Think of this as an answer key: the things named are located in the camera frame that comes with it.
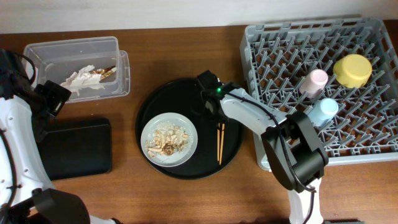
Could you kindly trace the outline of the blue cup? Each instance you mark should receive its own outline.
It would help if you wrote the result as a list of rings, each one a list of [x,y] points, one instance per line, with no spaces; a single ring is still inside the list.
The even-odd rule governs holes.
[[[329,122],[338,112],[339,105],[332,98],[324,98],[318,101],[308,113],[310,121],[315,126],[322,126]]]

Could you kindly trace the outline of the pink cup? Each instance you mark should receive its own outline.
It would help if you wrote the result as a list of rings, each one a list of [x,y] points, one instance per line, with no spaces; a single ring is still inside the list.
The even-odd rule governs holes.
[[[322,69],[312,70],[304,79],[303,84],[299,88],[299,92],[304,94],[307,92],[307,98],[316,97],[328,82],[328,75]]]

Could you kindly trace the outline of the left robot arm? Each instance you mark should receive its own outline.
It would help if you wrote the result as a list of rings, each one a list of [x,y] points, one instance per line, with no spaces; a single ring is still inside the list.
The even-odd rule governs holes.
[[[90,215],[82,199],[57,190],[49,172],[109,172],[111,126],[99,118],[45,127],[71,95],[47,81],[1,82],[1,223],[118,223]]]

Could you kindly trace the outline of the food scraps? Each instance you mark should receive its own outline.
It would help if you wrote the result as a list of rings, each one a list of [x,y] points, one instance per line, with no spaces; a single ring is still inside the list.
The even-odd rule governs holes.
[[[185,129],[164,121],[155,126],[150,139],[145,142],[145,147],[151,157],[172,156],[183,151],[189,138]]]

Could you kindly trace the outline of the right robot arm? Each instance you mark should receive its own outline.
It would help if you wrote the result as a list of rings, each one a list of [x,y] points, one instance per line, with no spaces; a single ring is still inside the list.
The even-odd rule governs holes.
[[[287,192],[290,223],[323,223],[320,184],[329,157],[309,117],[273,110],[243,88],[203,90],[205,106],[221,119],[233,119],[257,134],[274,177]]]

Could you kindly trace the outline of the yellow bowl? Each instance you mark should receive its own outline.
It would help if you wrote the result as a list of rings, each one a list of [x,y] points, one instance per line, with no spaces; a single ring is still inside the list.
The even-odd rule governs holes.
[[[349,54],[333,66],[337,82],[347,88],[359,88],[365,85],[372,70],[370,61],[360,54]]]

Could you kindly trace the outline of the wooden chopstick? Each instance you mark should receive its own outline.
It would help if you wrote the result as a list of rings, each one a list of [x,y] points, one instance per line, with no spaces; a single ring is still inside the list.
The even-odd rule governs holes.
[[[217,161],[220,162],[220,123],[217,124]]]
[[[224,128],[225,128],[225,124],[224,123],[220,123],[220,128],[218,130],[218,134],[219,134],[219,138],[218,138],[218,142],[219,142],[219,146],[218,146],[218,162],[219,162],[219,165],[222,164],[222,158],[223,158]]]

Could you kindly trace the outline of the white tissue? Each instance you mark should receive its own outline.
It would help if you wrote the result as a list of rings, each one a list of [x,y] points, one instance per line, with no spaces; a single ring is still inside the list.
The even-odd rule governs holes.
[[[103,73],[104,69],[95,69],[93,65],[88,65],[78,72],[78,76],[74,79],[74,83],[76,86],[88,86],[95,90],[103,88],[102,84],[100,84]]]
[[[71,92],[77,92],[78,94],[79,87],[83,86],[84,81],[89,79],[89,77],[91,77],[89,73],[74,72],[69,78],[62,82],[60,86],[68,89]]]

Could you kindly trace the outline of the gold foil wrapper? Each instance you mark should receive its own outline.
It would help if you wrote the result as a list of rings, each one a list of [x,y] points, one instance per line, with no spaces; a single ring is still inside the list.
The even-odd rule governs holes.
[[[112,76],[114,73],[116,73],[117,68],[116,66],[108,67],[108,68],[99,68],[96,70],[90,71],[90,74],[94,75],[100,75],[100,80],[104,80],[105,78],[108,78]]]

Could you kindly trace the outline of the grey plate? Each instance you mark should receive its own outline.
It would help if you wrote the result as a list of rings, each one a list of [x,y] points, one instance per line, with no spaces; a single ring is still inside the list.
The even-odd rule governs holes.
[[[139,143],[151,163],[177,167],[193,156],[198,146],[198,133],[187,117],[178,113],[162,113],[144,126]]]

